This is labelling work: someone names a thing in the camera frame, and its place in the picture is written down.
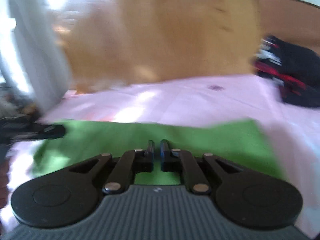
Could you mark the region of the navy green striped garment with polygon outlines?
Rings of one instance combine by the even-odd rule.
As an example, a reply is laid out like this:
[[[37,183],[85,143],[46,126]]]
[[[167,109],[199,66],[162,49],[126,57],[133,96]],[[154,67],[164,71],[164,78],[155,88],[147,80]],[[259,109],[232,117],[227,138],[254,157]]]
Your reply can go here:
[[[200,157],[212,153],[237,164],[285,179],[281,165],[266,135],[252,119],[225,122],[205,128],[144,123],[117,123],[63,120],[67,133],[63,138],[45,140],[34,154],[32,174],[43,176],[102,153],[121,157],[128,150],[146,148],[155,143],[155,167],[151,173],[139,173],[135,183],[174,185],[180,182],[173,172],[160,168],[160,142],[190,151]]]

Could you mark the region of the cluttered bedside table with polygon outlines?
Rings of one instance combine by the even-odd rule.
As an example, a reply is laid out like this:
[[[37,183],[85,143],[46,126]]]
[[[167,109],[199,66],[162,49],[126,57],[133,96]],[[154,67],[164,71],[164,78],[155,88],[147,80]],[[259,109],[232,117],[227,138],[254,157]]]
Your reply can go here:
[[[1,118],[26,116],[35,121],[41,113],[34,100],[20,92],[16,87],[1,83]]]

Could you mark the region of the white curtain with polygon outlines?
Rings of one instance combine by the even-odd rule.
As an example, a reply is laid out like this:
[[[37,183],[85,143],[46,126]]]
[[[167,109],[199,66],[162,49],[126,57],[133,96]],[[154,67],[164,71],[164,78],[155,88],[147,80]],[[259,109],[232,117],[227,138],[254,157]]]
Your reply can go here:
[[[1,0],[1,67],[23,96],[47,113],[71,85],[71,71],[49,13],[66,0]]]

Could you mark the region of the pink patterned bed sheet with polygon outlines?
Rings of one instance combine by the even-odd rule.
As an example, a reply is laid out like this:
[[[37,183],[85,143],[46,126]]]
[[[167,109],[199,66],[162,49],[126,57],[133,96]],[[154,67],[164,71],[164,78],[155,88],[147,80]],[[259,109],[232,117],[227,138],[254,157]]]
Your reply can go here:
[[[300,228],[319,232],[319,110],[280,101],[274,83],[254,75],[202,77],[69,93],[44,119],[147,122],[208,127],[251,118],[304,198]]]

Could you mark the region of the wooden headboard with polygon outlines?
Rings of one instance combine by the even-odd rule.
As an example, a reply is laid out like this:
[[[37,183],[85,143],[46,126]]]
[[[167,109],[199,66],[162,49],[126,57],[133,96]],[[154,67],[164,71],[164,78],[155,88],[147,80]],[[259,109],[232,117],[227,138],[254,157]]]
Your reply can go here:
[[[247,74],[260,41],[255,0],[67,0],[50,18],[80,93]]]

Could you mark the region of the black red patterned garment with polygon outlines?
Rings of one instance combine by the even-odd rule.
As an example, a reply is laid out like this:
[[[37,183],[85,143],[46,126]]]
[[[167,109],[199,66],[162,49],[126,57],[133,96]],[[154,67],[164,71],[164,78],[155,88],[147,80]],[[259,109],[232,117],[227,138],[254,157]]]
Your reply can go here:
[[[253,66],[258,76],[276,82],[282,102],[319,108],[319,55],[313,50],[267,36]]]

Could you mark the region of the brown wooden side panel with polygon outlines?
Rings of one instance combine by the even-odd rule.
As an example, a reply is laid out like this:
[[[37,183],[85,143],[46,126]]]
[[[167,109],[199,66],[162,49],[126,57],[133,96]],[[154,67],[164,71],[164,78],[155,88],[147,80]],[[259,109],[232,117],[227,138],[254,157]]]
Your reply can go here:
[[[253,0],[258,38],[273,35],[319,53],[319,7],[297,0]]]

